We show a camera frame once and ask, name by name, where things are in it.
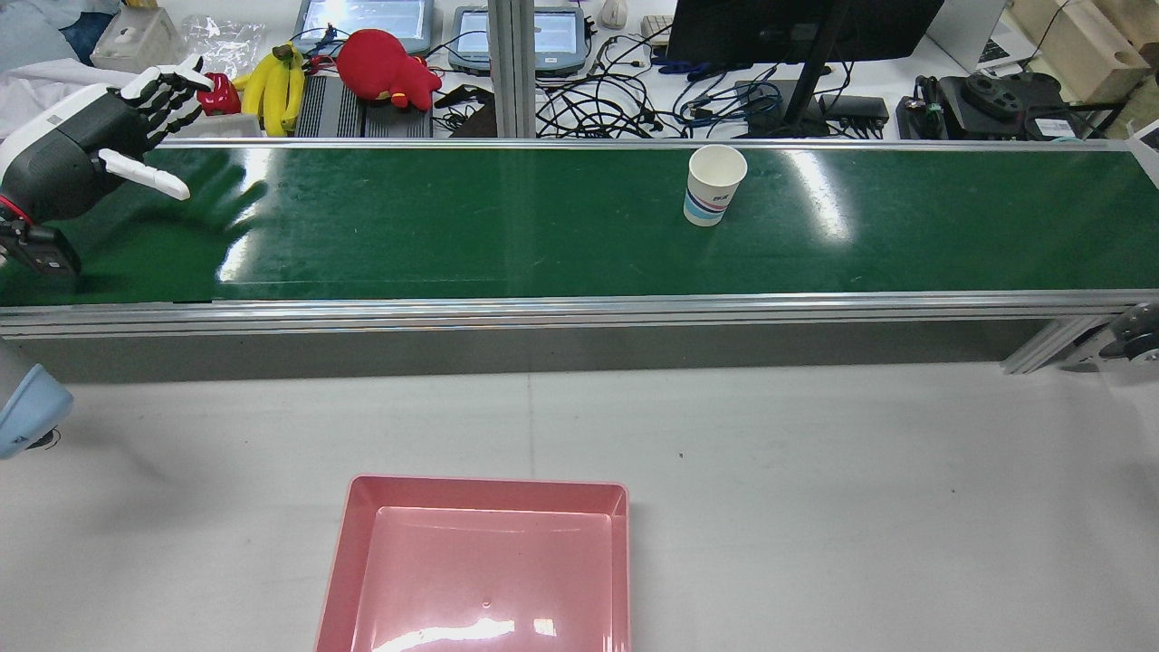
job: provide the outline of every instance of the banana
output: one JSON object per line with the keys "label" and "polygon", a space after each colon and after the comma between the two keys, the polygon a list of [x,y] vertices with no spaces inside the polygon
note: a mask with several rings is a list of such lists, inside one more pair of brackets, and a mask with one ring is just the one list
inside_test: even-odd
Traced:
{"label": "banana", "polygon": [[290,90],[290,61],[278,61],[265,80],[262,91],[262,125],[267,135],[285,135],[282,116],[286,112],[286,93]]}
{"label": "banana", "polygon": [[236,88],[238,90],[245,90],[246,89],[246,85],[249,83],[249,78],[253,76],[253,75],[254,75],[254,73],[247,72],[246,74],[243,74],[243,75],[234,79],[229,83],[233,83],[233,87]]}
{"label": "banana", "polygon": [[292,132],[298,125],[298,111],[301,110],[301,95],[306,89],[305,59],[296,47],[290,60],[290,96],[286,98],[286,110],[282,113],[282,129]]}
{"label": "banana", "polygon": [[261,117],[262,91],[274,67],[280,63],[272,52],[258,61],[257,67],[249,74],[249,80],[245,82],[246,93],[241,97],[241,112]]}

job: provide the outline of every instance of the computer monitor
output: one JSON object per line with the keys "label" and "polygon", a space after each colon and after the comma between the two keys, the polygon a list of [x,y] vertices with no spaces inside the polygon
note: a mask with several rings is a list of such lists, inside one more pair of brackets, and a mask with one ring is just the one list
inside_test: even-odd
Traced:
{"label": "computer monitor", "polygon": [[806,64],[783,107],[789,134],[825,61],[913,53],[943,0],[678,0],[668,58],[714,64]]}

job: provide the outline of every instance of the white paper cup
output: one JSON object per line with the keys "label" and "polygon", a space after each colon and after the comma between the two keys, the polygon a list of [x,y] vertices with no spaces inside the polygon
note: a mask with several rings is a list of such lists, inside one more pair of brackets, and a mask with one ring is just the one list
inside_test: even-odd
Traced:
{"label": "white paper cup", "polygon": [[748,173],[744,154],[728,145],[705,145],[693,152],[688,159],[684,217],[697,226],[716,225]]}

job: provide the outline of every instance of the red stuffed toy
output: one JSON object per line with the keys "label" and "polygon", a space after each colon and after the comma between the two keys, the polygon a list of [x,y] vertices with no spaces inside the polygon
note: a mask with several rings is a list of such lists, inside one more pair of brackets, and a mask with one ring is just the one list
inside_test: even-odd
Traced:
{"label": "red stuffed toy", "polygon": [[359,29],[338,51],[336,61],[342,82],[363,100],[391,100],[400,109],[414,104],[431,108],[431,91],[443,81],[420,57],[410,57],[393,35],[380,29]]}

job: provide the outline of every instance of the plastic tray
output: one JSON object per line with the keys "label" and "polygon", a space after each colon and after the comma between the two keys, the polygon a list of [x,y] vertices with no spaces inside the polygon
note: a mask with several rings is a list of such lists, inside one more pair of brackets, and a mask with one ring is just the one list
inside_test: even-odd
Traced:
{"label": "plastic tray", "polygon": [[318,652],[629,652],[614,484],[359,476]]}

